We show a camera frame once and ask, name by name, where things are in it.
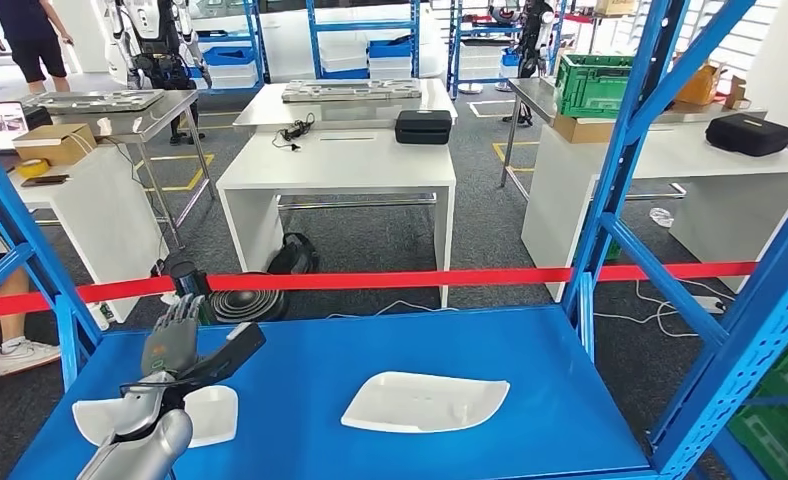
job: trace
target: tape roll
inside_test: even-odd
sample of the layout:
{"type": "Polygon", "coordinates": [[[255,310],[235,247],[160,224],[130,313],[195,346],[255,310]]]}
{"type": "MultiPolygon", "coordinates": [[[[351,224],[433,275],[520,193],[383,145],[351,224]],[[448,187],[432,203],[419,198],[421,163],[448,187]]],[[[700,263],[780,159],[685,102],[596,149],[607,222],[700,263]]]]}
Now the tape roll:
{"type": "Polygon", "coordinates": [[[26,160],[17,164],[17,173],[23,178],[39,177],[50,169],[49,163],[42,158],[26,160]]]}

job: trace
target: black zippered case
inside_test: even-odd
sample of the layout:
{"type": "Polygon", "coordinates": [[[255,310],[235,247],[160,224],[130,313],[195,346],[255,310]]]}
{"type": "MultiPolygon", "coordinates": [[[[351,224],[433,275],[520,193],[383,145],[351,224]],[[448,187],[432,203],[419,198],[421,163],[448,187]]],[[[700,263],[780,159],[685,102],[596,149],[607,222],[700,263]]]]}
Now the black zippered case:
{"type": "Polygon", "coordinates": [[[788,127],[737,113],[709,122],[706,140],[722,150],[763,157],[786,148],[788,127]]]}

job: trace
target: black case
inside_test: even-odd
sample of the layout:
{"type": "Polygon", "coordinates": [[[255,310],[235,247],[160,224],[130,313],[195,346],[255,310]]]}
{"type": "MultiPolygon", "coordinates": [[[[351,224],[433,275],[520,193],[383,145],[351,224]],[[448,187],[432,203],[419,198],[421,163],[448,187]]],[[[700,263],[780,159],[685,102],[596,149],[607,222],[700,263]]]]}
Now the black case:
{"type": "Polygon", "coordinates": [[[709,122],[706,140],[722,150],[762,157],[786,148],[788,127],[737,113],[709,122]]]}
{"type": "Polygon", "coordinates": [[[394,133],[399,143],[445,145],[452,127],[453,117],[447,110],[403,110],[394,133]]]}

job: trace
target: cardboard box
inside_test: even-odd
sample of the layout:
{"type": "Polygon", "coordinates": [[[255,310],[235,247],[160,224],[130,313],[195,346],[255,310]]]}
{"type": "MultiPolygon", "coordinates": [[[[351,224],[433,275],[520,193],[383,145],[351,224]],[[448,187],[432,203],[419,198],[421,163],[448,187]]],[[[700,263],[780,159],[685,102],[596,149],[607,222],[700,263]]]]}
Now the cardboard box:
{"type": "Polygon", "coordinates": [[[723,66],[716,67],[706,64],[700,67],[700,70],[677,93],[674,100],[694,105],[709,105],[715,100],[718,82],[721,80],[723,71],[723,66]]]}
{"type": "Polygon", "coordinates": [[[733,75],[731,82],[730,94],[727,95],[727,100],[724,101],[724,106],[730,110],[739,110],[748,108],[751,104],[750,100],[745,98],[747,94],[747,81],[733,75]]]}
{"type": "Polygon", "coordinates": [[[87,124],[42,125],[14,139],[23,160],[43,158],[50,165],[73,165],[97,148],[87,124]]]}
{"type": "Polygon", "coordinates": [[[597,0],[594,13],[600,15],[634,15],[635,0],[597,0]]]}
{"type": "Polygon", "coordinates": [[[572,118],[561,114],[553,121],[553,130],[570,143],[609,143],[615,120],[604,118],[572,118]]]}

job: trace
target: white power strip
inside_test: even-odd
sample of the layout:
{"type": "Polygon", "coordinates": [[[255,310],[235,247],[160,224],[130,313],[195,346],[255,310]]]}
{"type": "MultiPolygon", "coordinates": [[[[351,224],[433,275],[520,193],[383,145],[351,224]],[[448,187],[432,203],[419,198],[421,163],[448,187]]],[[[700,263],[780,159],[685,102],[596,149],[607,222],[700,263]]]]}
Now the white power strip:
{"type": "Polygon", "coordinates": [[[703,307],[708,313],[722,314],[724,313],[724,302],[718,297],[709,297],[705,295],[692,295],[697,303],[703,307]]]}

